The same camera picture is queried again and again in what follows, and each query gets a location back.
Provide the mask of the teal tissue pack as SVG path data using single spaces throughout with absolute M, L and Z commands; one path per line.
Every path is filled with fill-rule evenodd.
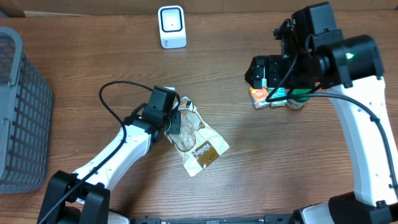
M 285 88 L 278 88 L 276 92 L 271 96 L 271 99 L 281 98 L 285 96 L 286 96 Z M 273 101 L 271 102 L 271 107 L 283 107 L 286 105 L 286 102 L 287 100 Z

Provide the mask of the orange tissue pack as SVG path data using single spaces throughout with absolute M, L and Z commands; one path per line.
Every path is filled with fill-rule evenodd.
M 266 101 L 266 98 L 269 95 L 266 88 L 255 89 L 253 87 L 250 87 L 249 95 L 251 97 L 255 109 L 265 108 L 271 105 L 270 102 Z

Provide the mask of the green lid jar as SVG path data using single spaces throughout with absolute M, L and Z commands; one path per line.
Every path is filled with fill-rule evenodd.
M 301 95 L 306 94 L 310 91 L 310 89 L 294 89 L 290 92 L 290 95 Z M 286 100 L 286 106 L 290 109 L 300 109 L 304 106 L 304 104 L 309 100 L 309 97 L 300 98 L 300 99 L 288 99 Z

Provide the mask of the clear plastic bag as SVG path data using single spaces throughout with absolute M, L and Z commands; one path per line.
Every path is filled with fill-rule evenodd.
M 180 133 L 165 136 L 175 146 L 189 176 L 193 177 L 226 152 L 229 145 L 203 120 L 188 97 L 184 96 L 175 106 L 181 113 Z

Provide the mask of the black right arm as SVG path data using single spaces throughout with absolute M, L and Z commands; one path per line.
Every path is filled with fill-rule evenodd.
M 354 189 L 290 215 L 281 223 L 392 223 L 397 220 L 397 148 L 389 122 L 384 69 L 368 35 L 344 38 L 332 6 L 322 2 L 296 11 L 274 30 L 279 55 L 252 59 L 245 79 L 267 90 L 266 101 L 302 103 L 328 98 L 341 123 L 351 159 Z

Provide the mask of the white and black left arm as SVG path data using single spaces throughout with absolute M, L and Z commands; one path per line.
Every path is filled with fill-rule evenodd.
M 111 191 L 163 132 L 180 131 L 175 88 L 155 86 L 150 91 L 149 102 L 120 120 L 120 131 L 96 157 L 71 174 L 59 170 L 51 177 L 38 223 L 133 223 L 110 210 Z

